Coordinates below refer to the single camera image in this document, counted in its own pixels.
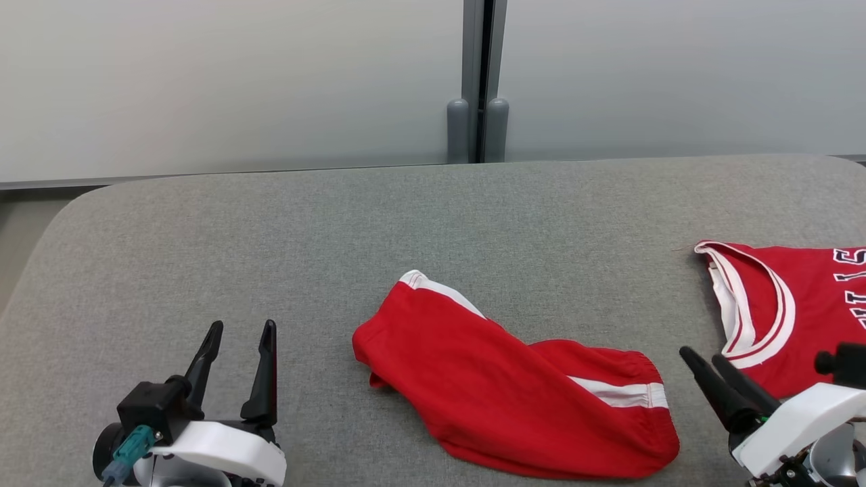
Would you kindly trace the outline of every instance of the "white trim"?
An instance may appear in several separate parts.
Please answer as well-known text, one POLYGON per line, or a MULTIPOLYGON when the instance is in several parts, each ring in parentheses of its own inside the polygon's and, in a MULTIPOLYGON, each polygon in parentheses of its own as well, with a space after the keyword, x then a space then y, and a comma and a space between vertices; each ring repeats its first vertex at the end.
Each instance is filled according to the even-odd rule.
POLYGON ((420 270, 410 270, 409 272, 403 274, 403 277, 400 277, 400 282, 408 285, 412 289, 428 289, 435 293, 439 293, 441 295, 446 295, 451 298, 457 304, 463 306, 469 311, 479 315, 481 318, 484 318, 484 315, 481 314, 481 311, 475 307, 468 299, 466 299, 462 294, 457 292, 456 290, 449 288, 444 284, 440 284, 436 281, 431 281, 427 278, 420 270))
POLYGON ((737 300, 734 299, 734 294, 731 293, 731 289, 728 287, 725 274, 715 262, 709 264, 709 276, 713 281, 713 292, 721 308, 721 326, 725 329, 725 336, 727 337, 725 349, 730 349, 733 345, 731 341, 737 335, 737 330, 741 326, 740 310, 737 307, 737 300))
POLYGON ((707 254, 712 262, 721 268, 716 270, 716 272, 718 272, 718 277, 724 283, 724 291, 727 293, 722 292, 722 289, 716 288, 713 272, 712 270, 710 271, 710 277, 714 279, 713 291, 715 292, 716 299, 719 300, 721 306, 725 306, 724 302, 726 299, 734 299, 734 325, 730 328, 730 334, 728 333, 728 325, 724 323, 724 313, 726 310, 722 310, 722 324, 725 325, 725 336, 727 337, 727 343, 722 349, 722 353, 738 354, 740 352, 745 352, 754 345, 756 336, 754 324, 752 322, 752 314, 749 312, 749 297, 746 293, 746 287, 740 279, 740 273, 737 272, 734 265, 727 260, 727 257, 712 247, 701 247, 702 245, 703 243, 698 243, 695 247, 695 252, 698 254, 707 254))
POLYGON ((593 396, 604 401, 608 406, 668 408, 668 398, 665 397, 664 386, 660 382, 613 386, 600 380, 583 379, 571 375, 568 378, 592 393, 593 396))
MULTIPOLYGON (((767 334, 765 334, 758 343, 754 344, 748 349, 737 350, 736 352, 732 353, 722 353, 737 368, 747 368, 758 365, 777 354, 779 350, 781 350, 782 347, 788 342, 788 339, 791 338, 791 333, 793 333, 794 322, 797 315, 797 305, 794 302, 794 296, 791 293, 791 290, 788 288, 787 284, 785 284, 785 281, 783 281, 782 278, 778 274, 776 274, 775 271, 770 269, 758 258, 750 256, 746 252, 737 250, 734 247, 722 242, 707 241, 698 243, 697 246, 695 246, 695 252, 699 254, 708 254, 713 259, 714 256, 721 255, 720 252, 713 250, 710 247, 707 247, 707 245, 718 245, 720 247, 730 249, 731 251, 736 252, 737 254, 740 254, 746 258, 752 259, 756 263, 760 264, 760 266, 764 268, 767 275, 770 277, 773 287, 776 289, 776 319, 774 320, 770 331, 768 331, 767 334)), ((730 270, 731 272, 733 272, 733 274, 731 274, 731 272, 728 272, 728 278, 734 279, 734 276, 737 276, 736 278, 739 280, 740 277, 739 274, 737 274, 736 269, 731 266, 730 270)), ((738 301, 740 299, 736 292, 736 289, 734 290, 734 298, 736 298, 738 301)))

